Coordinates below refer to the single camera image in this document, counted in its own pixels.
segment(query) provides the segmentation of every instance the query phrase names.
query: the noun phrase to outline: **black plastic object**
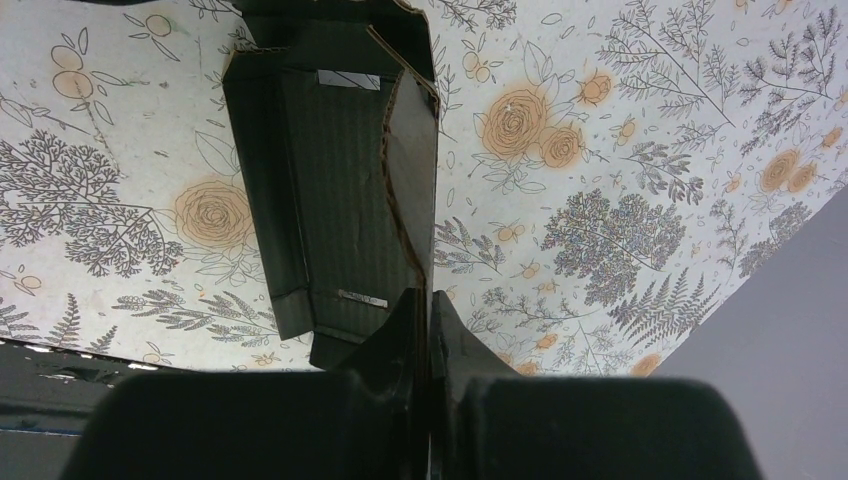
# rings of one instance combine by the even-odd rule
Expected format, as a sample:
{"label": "black plastic object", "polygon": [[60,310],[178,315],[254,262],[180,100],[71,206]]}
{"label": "black plastic object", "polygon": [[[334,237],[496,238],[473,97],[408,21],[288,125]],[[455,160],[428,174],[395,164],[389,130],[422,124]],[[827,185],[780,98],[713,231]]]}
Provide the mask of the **black plastic object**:
{"label": "black plastic object", "polygon": [[99,406],[62,478],[397,478],[390,428],[352,373],[146,376]]}
{"label": "black plastic object", "polygon": [[405,292],[334,373],[125,382],[63,478],[760,478],[713,389],[521,377],[463,326],[444,292],[434,294],[429,397],[416,400],[417,295]]}

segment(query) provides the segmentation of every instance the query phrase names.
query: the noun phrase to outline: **decorative paper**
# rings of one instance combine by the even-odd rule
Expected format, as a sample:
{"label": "decorative paper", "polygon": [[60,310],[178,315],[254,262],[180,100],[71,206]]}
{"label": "decorative paper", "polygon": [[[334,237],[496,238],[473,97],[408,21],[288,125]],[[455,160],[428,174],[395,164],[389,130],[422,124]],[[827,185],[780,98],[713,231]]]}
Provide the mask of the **decorative paper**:
{"label": "decorative paper", "polygon": [[[436,287],[521,373],[650,374],[848,182],[836,2],[413,5]],[[309,368],[274,326],[221,90],[255,47],[238,10],[3,0],[0,25],[0,336]]]}

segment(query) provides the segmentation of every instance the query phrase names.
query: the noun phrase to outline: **black cardboard box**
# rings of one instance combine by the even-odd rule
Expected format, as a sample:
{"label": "black cardboard box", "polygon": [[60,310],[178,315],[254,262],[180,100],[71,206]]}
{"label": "black cardboard box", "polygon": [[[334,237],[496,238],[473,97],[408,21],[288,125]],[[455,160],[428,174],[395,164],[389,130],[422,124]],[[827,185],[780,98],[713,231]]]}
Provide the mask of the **black cardboard box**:
{"label": "black cardboard box", "polygon": [[[314,331],[310,361],[331,368],[411,287],[424,349],[438,97],[423,13],[391,0],[237,6],[259,48],[231,56],[224,93],[281,337]],[[369,89],[323,81],[362,74]]]}

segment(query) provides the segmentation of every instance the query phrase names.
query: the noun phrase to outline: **orange flower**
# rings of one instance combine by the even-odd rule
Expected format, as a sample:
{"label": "orange flower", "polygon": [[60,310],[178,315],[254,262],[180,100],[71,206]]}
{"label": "orange flower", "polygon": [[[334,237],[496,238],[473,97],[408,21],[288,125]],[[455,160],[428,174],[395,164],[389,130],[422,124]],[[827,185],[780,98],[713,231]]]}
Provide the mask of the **orange flower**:
{"label": "orange flower", "polygon": [[177,233],[204,247],[233,247],[253,232],[244,190],[222,182],[195,185],[177,198]]}
{"label": "orange flower", "polygon": [[630,369],[630,374],[637,377],[647,377],[657,368],[662,361],[662,356],[659,353],[652,353],[642,358],[633,368]]}
{"label": "orange flower", "polygon": [[736,173],[732,177],[730,177],[730,181],[724,184],[725,193],[731,193],[737,188],[739,188],[739,184],[742,183],[742,174]]}
{"label": "orange flower", "polygon": [[842,127],[835,127],[822,139],[822,148],[830,148],[839,141],[842,136]]}
{"label": "orange flower", "polygon": [[556,343],[556,341],[557,341],[557,334],[556,333],[549,333],[549,334],[545,335],[544,337],[542,337],[541,340],[536,342],[536,348],[538,348],[539,350],[547,350],[547,349],[551,348]]}
{"label": "orange flower", "polygon": [[524,362],[521,365],[515,367],[515,371],[522,375],[532,377],[533,375],[539,373],[539,364],[536,362]]}
{"label": "orange flower", "polygon": [[798,193],[807,188],[816,176],[816,164],[810,163],[799,168],[792,178],[789,179],[789,191]]}
{"label": "orange flower", "polygon": [[568,166],[577,158],[583,148],[583,133],[580,129],[572,130],[563,127],[558,130],[545,129],[542,131],[542,160],[551,168]]}
{"label": "orange flower", "polygon": [[795,169],[800,157],[801,152],[794,148],[774,157],[763,170],[763,178],[760,180],[763,191],[769,193],[780,188]]}
{"label": "orange flower", "polygon": [[577,96],[582,102],[597,105],[607,98],[610,90],[612,90],[612,79],[596,72],[589,81],[580,84],[580,93]]}
{"label": "orange flower", "polygon": [[545,104],[528,90],[508,93],[489,110],[483,146],[503,160],[512,160],[539,139],[545,117]]}

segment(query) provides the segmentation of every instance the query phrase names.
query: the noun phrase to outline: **gray wall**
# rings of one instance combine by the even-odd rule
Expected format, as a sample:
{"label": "gray wall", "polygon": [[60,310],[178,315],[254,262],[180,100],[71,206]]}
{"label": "gray wall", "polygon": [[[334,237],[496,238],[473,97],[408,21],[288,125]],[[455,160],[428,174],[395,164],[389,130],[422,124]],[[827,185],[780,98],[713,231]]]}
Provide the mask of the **gray wall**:
{"label": "gray wall", "polygon": [[848,189],[655,375],[718,388],[766,478],[848,478]]}

